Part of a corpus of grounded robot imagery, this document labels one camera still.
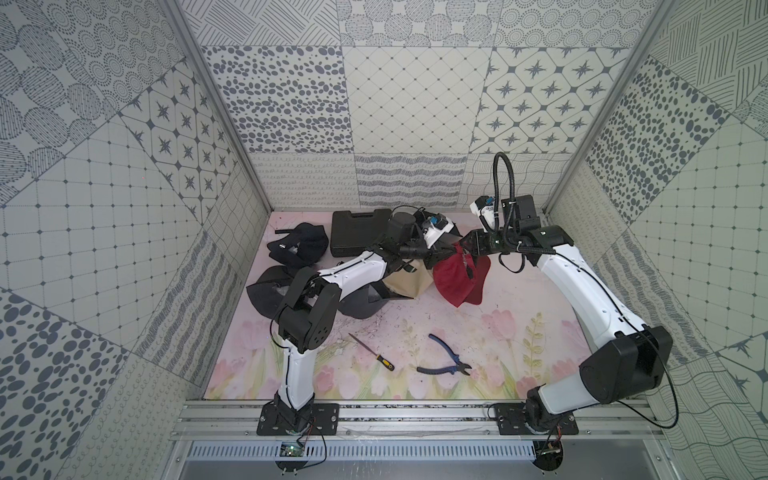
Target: black cable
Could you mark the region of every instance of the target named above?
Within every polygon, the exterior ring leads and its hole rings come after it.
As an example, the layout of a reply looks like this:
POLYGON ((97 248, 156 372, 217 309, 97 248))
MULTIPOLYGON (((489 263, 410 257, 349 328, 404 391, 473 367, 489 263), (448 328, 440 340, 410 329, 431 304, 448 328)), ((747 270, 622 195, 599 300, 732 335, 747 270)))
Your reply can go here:
POLYGON ((326 444, 326 436, 321 433, 320 438, 323 439, 323 459, 317 463, 313 463, 312 465, 304 465, 302 468, 299 468, 299 470, 304 470, 305 468, 309 467, 316 467, 328 459, 328 445, 326 444))
POLYGON ((499 228, 499 222, 498 222, 498 204, 499 204, 499 191, 498 191, 498 161, 499 159, 502 159, 504 161, 505 167, 507 167, 507 177, 509 178, 509 212, 507 213, 507 216, 504 219, 504 230, 502 231, 502 236, 504 239, 504 242, 507 243, 507 229, 509 222, 511 222, 512 217, 515 215, 515 205, 517 203, 517 200, 515 199, 515 172, 512 170, 512 163, 509 161, 509 157, 504 152, 498 152, 493 157, 493 189, 494 189, 494 198, 493 198, 493 217, 494 217, 494 232, 498 232, 499 228))
POLYGON ((646 417, 646 416, 645 416, 645 415, 643 415, 642 413, 638 412, 638 411, 637 411, 637 410, 636 410, 634 407, 632 407, 632 406, 629 406, 627 403, 624 403, 624 402, 622 402, 621 400, 618 400, 618 402, 619 402, 621 405, 623 405, 623 406, 625 406, 625 407, 629 408, 629 409, 630 409, 630 410, 632 410, 633 412, 637 413, 637 414, 638 414, 639 416, 641 416, 643 419, 645 419, 646 421, 648 421, 648 422, 649 422, 651 425, 654 425, 654 426, 656 426, 656 427, 658 427, 658 428, 660 428, 660 429, 672 429, 672 428, 673 428, 675 425, 677 425, 677 421, 680 419, 680 405, 677 403, 677 392, 675 392, 675 389, 674 389, 674 384, 672 383, 672 376, 670 375, 670 373, 669 373, 669 370, 667 370, 667 366, 664 364, 664 359, 662 359, 662 358, 661 358, 661 353, 659 352, 659 349, 658 349, 658 348, 657 348, 657 347, 654 345, 654 343, 653 343, 653 342, 652 342, 652 341, 651 341, 651 340, 650 340, 650 339, 649 339, 647 336, 643 335, 643 334, 642 334, 642 332, 641 332, 639 329, 637 329, 637 327, 636 327, 636 326, 632 325, 632 323, 629 321, 629 319, 628 319, 628 318, 627 318, 627 317, 626 317, 626 316, 625 316, 625 315, 624 315, 624 314, 621 312, 621 309, 619 308, 619 306, 618 306, 618 305, 616 304, 616 302, 614 301, 614 298, 613 298, 613 297, 610 295, 610 293, 609 293, 609 292, 608 292, 608 290, 607 290, 607 289, 606 289, 606 288, 603 286, 603 283, 602 283, 600 280, 598 280, 598 279, 597 279, 597 278, 596 278, 594 275, 592 275, 591 273, 589 273, 589 271, 588 271, 588 270, 585 270, 585 269, 581 268, 580 266, 578 266, 578 265, 577 265, 577 264, 576 264, 576 263, 575 263, 573 260, 571 260, 570 258, 566 257, 566 256, 565 256, 565 255, 563 255, 562 253, 559 253, 559 252, 555 252, 555 254, 556 254, 558 257, 563 257, 563 258, 565 258, 565 259, 566 259, 566 260, 567 260, 567 261, 568 261, 568 262, 569 262, 571 265, 575 266, 575 267, 576 267, 577 269, 579 269, 581 272, 584 272, 584 273, 586 273, 586 274, 587 274, 587 275, 588 275, 588 276, 589 276, 589 277, 590 277, 592 280, 594 280, 594 281, 595 281, 595 283, 596 283, 596 284, 597 284, 597 285, 598 285, 598 286, 599 286, 599 287, 600 287, 600 288, 603 290, 603 292, 604 292, 604 293, 605 293, 605 295, 608 297, 608 299, 611 301, 611 303, 613 303, 613 304, 614 304, 614 308, 615 308, 615 309, 616 309, 616 311, 619 313, 619 315, 621 316, 621 318, 622 318, 622 319, 623 319, 623 320, 624 320, 624 321, 627 323, 627 325, 629 325, 629 326, 632 328, 632 330, 634 330, 634 331, 635 331, 635 332, 637 332, 637 333, 640 333, 641 337, 642 337, 643 339, 645 339, 645 340, 648 342, 648 345, 650 345, 650 347, 651 347, 651 348, 654 350, 654 352, 656 353, 656 357, 658 357, 659 361, 661 362, 661 367, 664 369, 664 373, 666 373, 666 374, 667 374, 667 381, 669 382, 669 384, 670 384, 670 390, 672 391, 672 400, 674 401, 674 411, 675 411, 675 413, 674 413, 674 421, 671 423, 671 425, 661 425, 661 424, 659 424, 659 423, 656 423, 655 421, 653 421, 653 420, 649 419, 648 417, 646 417))
POLYGON ((424 208, 424 207, 414 207, 413 205, 398 205, 397 207, 392 209, 392 213, 395 213, 395 210, 397 210, 398 208, 403 208, 403 207, 412 208, 416 211, 422 210, 424 208))
POLYGON ((504 261, 502 260, 502 255, 509 255, 509 253, 500 253, 498 255, 498 262, 507 270, 509 270, 512 273, 520 273, 525 268, 525 255, 521 255, 521 261, 520 261, 520 268, 517 270, 512 270, 508 266, 504 265, 504 261))

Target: wavy line tile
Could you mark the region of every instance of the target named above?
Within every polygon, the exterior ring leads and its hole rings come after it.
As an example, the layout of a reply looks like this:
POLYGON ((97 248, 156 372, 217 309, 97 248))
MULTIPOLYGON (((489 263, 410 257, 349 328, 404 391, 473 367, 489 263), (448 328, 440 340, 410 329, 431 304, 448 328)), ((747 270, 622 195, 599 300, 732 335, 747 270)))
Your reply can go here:
POLYGON ((669 331, 674 341, 670 365, 683 365, 712 353, 699 329, 629 230, 611 245, 594 264, 594 269, 640 318, 669 331))
POLYGON ((453 208, 467 157, 355 155, 362 207, 453 208))
MULTIPOLYGON (((680 400, 680 422, 665 433, 686 476, 759 478, 768 474, 768 427, 735 389, 717 356, 695 360, 670 374, 680 400)), ((648 400, 658 419, 674 415, 667 386, 648 400)))
POLYGON ((242 281, 203 230, 134 353, 200 385, 227 332, 242 281))

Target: metal rail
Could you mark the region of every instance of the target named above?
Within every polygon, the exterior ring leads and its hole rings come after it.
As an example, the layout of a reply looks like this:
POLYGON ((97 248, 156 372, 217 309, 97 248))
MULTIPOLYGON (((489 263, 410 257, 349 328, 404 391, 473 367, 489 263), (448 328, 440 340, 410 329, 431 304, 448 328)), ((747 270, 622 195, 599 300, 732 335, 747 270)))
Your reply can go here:
MULTIPOLYGON (((171 433, 173 440, 243 440, 256 438, 261 406, 266 401, 189 401, 184 405, 171 433)), ((645 400, 627 401, 644 415, 653 417, 645 400)), ((481 439, 534 440, 539 435, 498 434, 496 422, 485 401, 349 401, 339 402, 336 435, 341 439, 481 439)), ((594 406, 574 413, 580 433, 570 439, 662 439, 653 427, 620 405, 594 406)), ((278 437, 258 437, 278 439, 278 437)))

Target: star pattern tile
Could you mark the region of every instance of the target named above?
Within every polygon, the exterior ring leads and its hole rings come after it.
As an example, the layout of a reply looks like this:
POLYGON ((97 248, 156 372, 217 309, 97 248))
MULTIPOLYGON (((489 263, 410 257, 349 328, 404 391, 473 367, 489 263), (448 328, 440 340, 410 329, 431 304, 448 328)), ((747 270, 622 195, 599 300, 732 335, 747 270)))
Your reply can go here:
POLYGON ((494 48, 470 151, 572 154, 626 48, 494 48))
POLYGON ((119 115, 203 223, 227 184, 235 154, 186 61, 162 75, 119 115))

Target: blue plier handles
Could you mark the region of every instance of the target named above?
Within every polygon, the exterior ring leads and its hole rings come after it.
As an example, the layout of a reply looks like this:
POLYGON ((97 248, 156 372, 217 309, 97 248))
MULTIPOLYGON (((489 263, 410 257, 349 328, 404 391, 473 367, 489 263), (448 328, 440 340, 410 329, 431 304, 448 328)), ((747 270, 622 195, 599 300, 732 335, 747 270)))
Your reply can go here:
POLYGON ((458 355, 453 353, 453 350, 451 350, 451 347, 449 347, 447 343, 440 340, 440 338, 438 338, 437 335, 432 335, 431 333, 429 334, 429 338, 435 340, 437 343, 440 344, 440 346, 442 346, 442 348, 445 349, 446 352, 448 352, 448 354, 451 356, 451 359, 455 362, 455 365, 446 366, 441 369, 425 369, 423 367, 417 366, 416 372, 424 373, 426 375, 441 375, 443 373, 450 373, 451 375, 453 375, 458 371, 463 373, 464 375, 467 375, 467 376, 469 375, 467 370, 471 369, 472 367, 467 365, 466 363, 463 363, 461 360, 459 360, 458 355))

